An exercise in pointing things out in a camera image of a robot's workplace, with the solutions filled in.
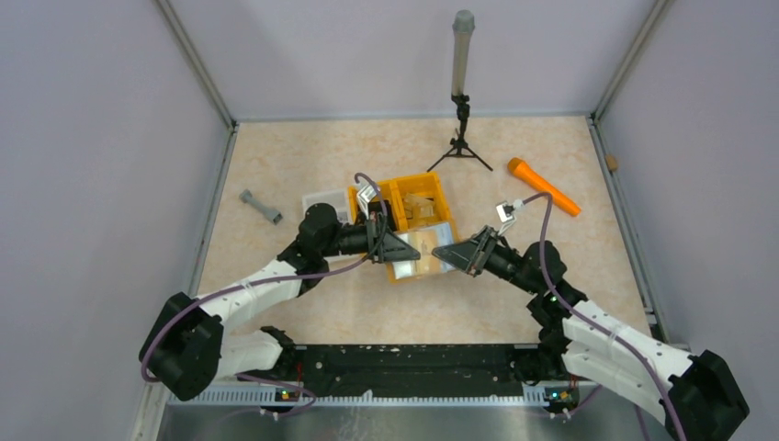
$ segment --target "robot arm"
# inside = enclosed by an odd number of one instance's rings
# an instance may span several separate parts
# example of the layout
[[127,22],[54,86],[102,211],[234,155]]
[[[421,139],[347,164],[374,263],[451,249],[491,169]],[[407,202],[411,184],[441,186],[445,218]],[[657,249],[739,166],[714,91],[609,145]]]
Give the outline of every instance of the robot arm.
[[[149,332],[139,360],[148,357],[147,368],[182,401],[196,397],[215,378],[272,368],[282,350],[273,335],[258,331],[234,336],[232,331],[271,306],[314,288],[322,280],[318,275],[328,271],[324,257],[338,254],[368,254],[374,263],[420,258],[419,252],[386,231],[380,213],[361,225],[342,225],[333,207],[316,204],[307,210],[295,240],[260,271],[215,293],[190,299],[180,292],[171,297]],[[191,311],[175,322],[149,354],[158,334],[187,308]]]
[[679,439],[650,373],[617,341],[624,340],[657,373],[687,440],[729,439],[750,410],[725,361],[710,351],[694,356],[610,316],[563,278],[567,267],[552,242],[545,241],[548,275],[556,291],[573,310],[608,334],[577,317],[548,288],[540,265],[541,244],[533,243],[519,254],[502,237],[507,224],[515,221],[515,208],[517,202],[497,207],[503,222],[499,232],[485,226],[464,242],[435,248],[433,255],[473,277],[483,271],[492,273],[534,296],[527,308],[541,324],[539,353],[549,373],[568,372],[602,384],[650,413]]

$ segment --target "white cable tie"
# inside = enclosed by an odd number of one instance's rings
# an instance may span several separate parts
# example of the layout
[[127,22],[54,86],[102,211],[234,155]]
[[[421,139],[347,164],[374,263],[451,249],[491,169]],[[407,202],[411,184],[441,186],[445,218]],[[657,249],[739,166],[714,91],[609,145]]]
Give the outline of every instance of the white cable tie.
[[608,349],[609,358],[611,360],[614,360],[614,346],[616,343],[616,338],[619,336],[619,333],[625,330],[625,328],[627,328],[627,325],[622,322],[617,322],[613,328],[609,328]]
[[243,287],[243,289],[245,289],[246,292],[248,292],[252,296],[255,294],[254,293],[254,287],[252,286],[252,281],[249,280],[248,278],[245,278],[244,280],[241,280],[240,282],[238,282],[238,284],[241,285]]

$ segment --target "white wall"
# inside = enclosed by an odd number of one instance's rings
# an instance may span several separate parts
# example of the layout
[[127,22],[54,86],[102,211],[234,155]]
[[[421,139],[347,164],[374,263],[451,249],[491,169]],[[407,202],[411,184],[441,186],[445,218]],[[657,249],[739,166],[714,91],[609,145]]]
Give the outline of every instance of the white wall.
[[151,0],[0,14],[0,439],[127,439],[226,131]]
[[454,115],[459,9],[474,114],[585,113],[653,0],[173,0],[237,119]]
[[676,2],[604,121],[674,338],[733,369],[777,439],[779,3]]

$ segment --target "yellow plastic bin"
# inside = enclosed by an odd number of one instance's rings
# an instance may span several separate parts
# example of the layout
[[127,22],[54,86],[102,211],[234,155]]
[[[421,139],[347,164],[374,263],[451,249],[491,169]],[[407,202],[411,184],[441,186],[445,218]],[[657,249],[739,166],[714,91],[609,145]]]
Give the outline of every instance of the yellow plastic bin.
[[[455,241],[459,240],[457,225],[455,224],[455,220],[452,219],[451,211],[449,211],[449,204],[446,202],[444,189],[441,187],[441,180],[438,178],[438,173],[428,172],[420,175],[396,177],[387,181],[377,182],[377,184],[381,189],[381,195],[392,207],[392,218],[395,220],[398,232],[407,232],[408,230],[417,227],[448,221],[452,228],[452,235],[454,236]],[[360,211],[360,208],[357,205],[357,189],[355,187],[349,187],[348,194],[349,205],[352,207],[352,213],[354,213],[354,219],[356,219],[356,215]],[[434,216],[424,218],[424,220],[415,220],[407,217],[406,210],[403,208],[403,198],[405,198],[407,194],[413,194],[420,198],[432,199]],[[395,279],[392,265],[387,265],[387,272],[390,281],[400,281]],[[413,278],[406,278],[403,280],[413,280]]]

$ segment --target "wire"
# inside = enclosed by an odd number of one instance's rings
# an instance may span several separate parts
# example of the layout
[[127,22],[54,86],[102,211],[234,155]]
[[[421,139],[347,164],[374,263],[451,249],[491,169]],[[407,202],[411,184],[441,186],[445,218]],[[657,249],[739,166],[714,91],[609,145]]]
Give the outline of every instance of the wire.
[[303,380],[303,362],[298,363],[298,386],[300,385],[300,382]]
[[311,398],[311,401],[303,404],[300,407],[295,407],[291,411],[286,412],[286,413],[279,413],[278,414],[279,418],[286,418],[288,416],[297,415],[298,413],[303,413],[303,412],[309,410],[309,408],[311,406],[313,406],[314,403],[317,400],[317,396],[314,395],[314,392],[312,392],[312,391],[310,391],[310,390],[308,390],[308,389],[306,389],[306,388],[304,388],[302,386],[296,386],[294,384],[286,383],[284,381],[276,381],[274,379],[261,379],[259,377],[255,377],[255,376],[248,375],[248,374],[235,374],[235,377],[237,377],[238,379],[245,379],[247,381],[254,381],[254,382],[259,383],[259,384],[270,384],[272,386],[277,386],[279,388],[286,388],[286,389],[295,390],[295,391],[299,392],[300,394],[306,395],[309,398]]
[[641,428],[641,434],[644,435],[644,441],[652,441],[649,437],[649,429],[647,428],[647,422],[644,421],[644,415],[641,413],[641,408],[637,404],[633,407],[636,409],[636,418],[638,418],[638,426]]
[[[597,329],[601,333],[604,333],[606,335],[611,335],[612,333],[603,327],[598,322],[595,322],[591,320],[589,317],[585,316],[579,311],[576,311],[573,309],[573,307],[560,295],[557,288],[555,288],[554,284],[552,283],[552,278],[549,276],[549,272],[547,269],[547,258],[545,255],[546,250],[546,240],[547,240],[547,226],[549,225],[549,217],[552,214],[552,195],[548,192],[541,192],[537,193],[530,198],[527,198],[523,200],[523,204],[527,205],[528,203],[538,199],[538,198],[547,198],[547,212],[544,214],[544,221],[541,223],[541,239],[540,239],[540,254],[541,254],[541,274],[544,276],[544,281],[547,282],[547,288],[549,288],[549,291],[551,291],[552,295],[555,296],[555,299],[557,299],[558,303],[563,306],[566,310],[568,310],[571,314],[576,316],[578,319],[582,320],[583,322],[589,324],[593,328]],[[671,417],[671,421],[673,422],[673,428],[676,431],[676,435],[679,436],[679,441],[687,441],[687,436],[684,434],[684,430],[682,428],[682,422],[679,419],[679,414],[676,412],[676,409],[673,407],[673,403],[671,402],[671,397],[668,395],[668,391],[665,390],[665,387],[662,385],[662,380],[658,376],[658,373],[655,371],[655,369],[652,367],[652,365],[649,363],[649,361],[641,354],[638,349],[636,349],[635,346],[631,345],[627,340],[620,337],[619,335],[615,335],[615,341],[617,341],[619,344],[625,347],[631,354],[633,354],[638,361],[641,363],[641,365],[649,372],[649,376],[652,377],[652,382],[655,383],[655,386],[657,386],[658,391],[660,392],[660,396],[662,397],[663,405],[665,406],[666,411],[668,411],[668,416]]]
[[[378,201],[381,204],[381,212],[384,215],[383,216],[383,222],[381,222],[381,232],[379,233],[378,240],[373,246],[373,249],[370,250],[367,254],[363,255],[360,260],[354,262],[353,264],[350,264],[348,266],[344,266],[343,268],[338,268],[333,271],[328,271],[325,273],[318,273],[318,274],[303,274],[303,275],[295,275],[295,276],[279,276],[279,277],[269,277],[269,278],[262,278],[259,280],[254,280],[252,282],[249,282],[250,287],[257,287],[260,285],[264,285],[266,283],[273,283],[273,282],[289,282],[292,280],[311,280],[314,278],[325,278],[330,276],[337,276],[339,274],[343,274],[347,271],[351,271],[358,266],[364,264],[368,258],[374,254],[378,248],[381,246],[381,243],[384,242],[384,236],[387,233],[387,203],[384,200],[384,197],[381,196],[381,189],[376,185],[373,180],[365,175],[364,173],[356,173],[355,174],[355,182],[359,182],[358,178],[362,177],[365,179],[376,191],[376,195],[378,197]],[[212,301],[216,298],[219,298],[221,296],[225,296],[227,294],[232,294],[233,292],[240,291],[242,289],[245,289],[245,286],[243,285],[235,285],[232,287],[228,287],[225,289],[221,289],[217,292],[208,294],[208,296],[200,298],[192,302],[189,306],[182,309],[178,314],[176,314],[168,323],[163,326],[162,329],[160,329],[160,332],[157,333],[157,335],[152,339],[152,343],[149,345],[149,349],[146,350],[146,354],[143,355],[143,360],[141,361],[141,377],[143,377],[144,380],[150,383],[156,383],[160,380],[158,378],[152,377],[149,375],[149,361],[152,359],[152,354],[154,351],[157,350],[157,347],[160,345],[160,343],[163,341],[165,336],[170,332],[173,327],[181,322],[184,317],[186,317],[191,311],[194,311],[196,308],[199,308],[200,305],[207,303],[209,301]]]
[[237,409],[235,411],[232,411],[230,413],[222,415],[222,417],[220,419],[218,419],[217,421],[209,424],[208,427],[203,429],[198,435],[196,435],[193,438],[193,441],[201,439],[201,438],[204,438],[207,434],[211,433],[217,426],[219,426],[220,424],[224,423],[225,421],[231,419],[233,416],[242,415],[244,413],[260,413],[261,415],[272,416],[275,419],[287,418],[289,416],[297,415],[298,413],[306,412],[317,401],[317,397],[316,397],[316,395],[314,395],[313,392],[311,392],[310,390],[308,390],[306,388],[301,387],[300,385],[296,386],[296,385],[293,385],[293,384],[286,383],[284,381],[276,381],[274,379],[261,379],[259,377],[254,377],[254,376],[248,375],[248,374],[236,374],[235,376],[237,378],[239,378],[239,379],[245,379],[247,381],[255,381],[258,384],[270,384],[272,386],[277,386],[279,388],[284,388],[284,389],[287,389],[287,390],[294,390],[294,391],[297,391],[299,393],[299,395],[307,395],[309,398],[311,398],[311,401],[303,404],[302,406],[294,407],[294,408],[292,408],[291,410],[289,410],[289,411],[287,411],[285,413],[269,412],[269,411],[266,411],[265,409],[263,409],[261,407],[259,407],[259,408],[257,408],[257,407],[249,407],[249,408]]
[[[577,405],[573,410],[568,412],[568,416],[573,417],[576,413],[578,413],[581,409],[583,409],[588,403],[593,401],[593,398],[595,398],[601,391],[604,389],[603,386],[600,384],[593,389],[592,392],[590,392],[586,397],[584,397],[584,400],[581,400],[579,405]],[[524,413],[531,415],[531,416],[537,416],[539,418],[549,418],[550,413],[549,412],[533,412],[533,411],[524,411]],[[563,418],[567,418],[565,413],[557,413],[555,415],[555,418],[558,416],[561,416]]]

